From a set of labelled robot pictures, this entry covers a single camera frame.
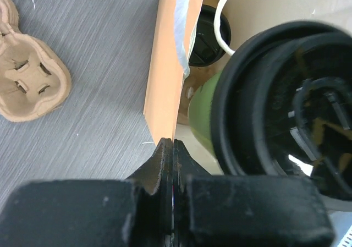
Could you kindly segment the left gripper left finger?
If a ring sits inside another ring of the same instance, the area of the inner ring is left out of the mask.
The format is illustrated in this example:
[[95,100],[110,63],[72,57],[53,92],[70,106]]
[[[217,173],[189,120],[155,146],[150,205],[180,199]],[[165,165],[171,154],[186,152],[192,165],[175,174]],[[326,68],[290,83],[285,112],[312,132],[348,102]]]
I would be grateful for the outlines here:
[[1,212],[1,246],[164,246],[172,231],[172,141],[123,180],[17,187]]

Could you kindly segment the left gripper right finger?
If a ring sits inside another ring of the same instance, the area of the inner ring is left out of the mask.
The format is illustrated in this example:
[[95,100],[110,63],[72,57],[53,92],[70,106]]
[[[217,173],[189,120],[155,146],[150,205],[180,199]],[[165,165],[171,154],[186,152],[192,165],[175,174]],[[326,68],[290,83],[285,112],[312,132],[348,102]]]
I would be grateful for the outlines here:
[[173,144],[175,246],[330,246],[335,231],[303,177],[211,175]]

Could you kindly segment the single green paper cup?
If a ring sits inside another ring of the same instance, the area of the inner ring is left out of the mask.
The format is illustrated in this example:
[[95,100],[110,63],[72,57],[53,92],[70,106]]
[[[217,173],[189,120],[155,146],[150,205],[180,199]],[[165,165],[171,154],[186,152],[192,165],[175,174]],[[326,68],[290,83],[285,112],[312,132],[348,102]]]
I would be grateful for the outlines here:
[[211,110],[213,95],[221,74],[222,72],[216,73],[195,91],[188,108],[191,132],[213,157],[215,152],[211,140]]

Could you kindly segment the black lid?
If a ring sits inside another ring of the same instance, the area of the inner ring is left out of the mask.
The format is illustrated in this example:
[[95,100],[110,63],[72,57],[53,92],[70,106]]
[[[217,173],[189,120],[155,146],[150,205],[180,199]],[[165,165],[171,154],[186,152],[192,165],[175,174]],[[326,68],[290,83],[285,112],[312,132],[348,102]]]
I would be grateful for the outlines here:
[[196,37],[189,59],[192,67],[206,67],[220,60],[225,51],[220,47],[214,32],[214,17],[216,9],[202,5],[196,27]]
[[292,21],[231,56],[211,107],[224,173],[309,178],[333,208],[351,206],[351,36]]

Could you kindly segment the brown paper takeout bag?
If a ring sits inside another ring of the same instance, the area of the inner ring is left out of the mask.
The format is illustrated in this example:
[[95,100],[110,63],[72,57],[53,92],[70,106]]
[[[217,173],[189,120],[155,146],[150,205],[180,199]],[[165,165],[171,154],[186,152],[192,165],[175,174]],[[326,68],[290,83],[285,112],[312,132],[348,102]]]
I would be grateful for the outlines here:
[[[216,9],[214,34],[224,56],[192,67],[202,5]],[[188,119],[195,91],[222,72],[231,56],[260,32],[292,21],[334,26],[351,36],[351,0],[159,0],[144,116],[155,142],[174,138],[178,118]]]

